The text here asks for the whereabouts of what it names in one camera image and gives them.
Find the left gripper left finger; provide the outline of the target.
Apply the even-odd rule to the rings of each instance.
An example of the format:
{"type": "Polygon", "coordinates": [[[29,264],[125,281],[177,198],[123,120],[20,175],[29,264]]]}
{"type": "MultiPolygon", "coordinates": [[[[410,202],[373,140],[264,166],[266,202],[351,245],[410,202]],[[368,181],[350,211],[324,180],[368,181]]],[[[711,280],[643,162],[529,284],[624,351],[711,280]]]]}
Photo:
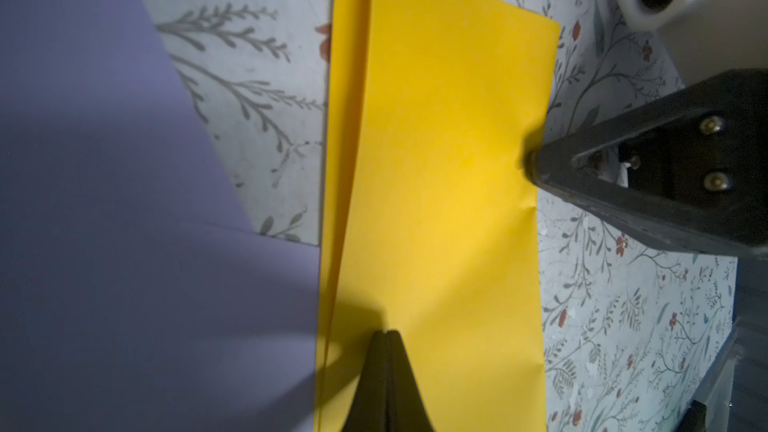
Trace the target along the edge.
{"type": "Polygon", "coordinates": [[[388,349],[383,331],[373,334],[343,432],[387,430],[388,349]]]}

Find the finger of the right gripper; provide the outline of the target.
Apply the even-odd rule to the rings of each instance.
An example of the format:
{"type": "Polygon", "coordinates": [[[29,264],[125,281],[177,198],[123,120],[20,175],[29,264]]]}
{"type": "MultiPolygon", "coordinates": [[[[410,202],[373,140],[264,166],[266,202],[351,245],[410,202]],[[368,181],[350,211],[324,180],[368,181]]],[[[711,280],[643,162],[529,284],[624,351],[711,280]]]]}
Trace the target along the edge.
{"type": "Polygon", "coordinates": [[[540,189],[656,250],[767,256],[767,72],[723,72],[530,153],[540,189]]]}

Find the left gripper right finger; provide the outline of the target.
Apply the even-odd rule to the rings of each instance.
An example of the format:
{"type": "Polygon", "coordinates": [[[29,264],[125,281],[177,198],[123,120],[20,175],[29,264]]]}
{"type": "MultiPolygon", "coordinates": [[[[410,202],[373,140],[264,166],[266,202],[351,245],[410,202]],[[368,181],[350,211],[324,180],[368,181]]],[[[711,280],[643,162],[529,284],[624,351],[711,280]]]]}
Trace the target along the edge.
{"type": "Polygon", "coordinates": [[[422,400],[405,344],[398,331],[385,334],[386,402],[385,431],[434,430],[422,400]]]}

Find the purple paper sheet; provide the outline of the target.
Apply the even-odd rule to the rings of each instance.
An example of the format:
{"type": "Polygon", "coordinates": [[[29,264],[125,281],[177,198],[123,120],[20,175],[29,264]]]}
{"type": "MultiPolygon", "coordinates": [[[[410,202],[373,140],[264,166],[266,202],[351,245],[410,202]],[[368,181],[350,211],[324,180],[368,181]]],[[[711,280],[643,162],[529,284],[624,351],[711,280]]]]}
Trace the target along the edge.
{"type": "Polygon", "coordinates": [[[3,430],[310,430],[318,262],[250,226],[141,0],[1,0],[3,430]]]}

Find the yellow rectangular paper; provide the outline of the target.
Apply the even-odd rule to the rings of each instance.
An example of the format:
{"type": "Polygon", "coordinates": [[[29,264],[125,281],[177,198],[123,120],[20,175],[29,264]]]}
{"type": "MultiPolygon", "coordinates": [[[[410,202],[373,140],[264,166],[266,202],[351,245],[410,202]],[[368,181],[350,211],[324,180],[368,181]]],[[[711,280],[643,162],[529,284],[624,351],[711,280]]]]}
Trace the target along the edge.
{"type": "Polygon", "coordinates": [[[334,0],[320,431],[372,333],[404,339],[438,431],[542,431],[538,147],[559,25],[503,0],[334,0]]]}

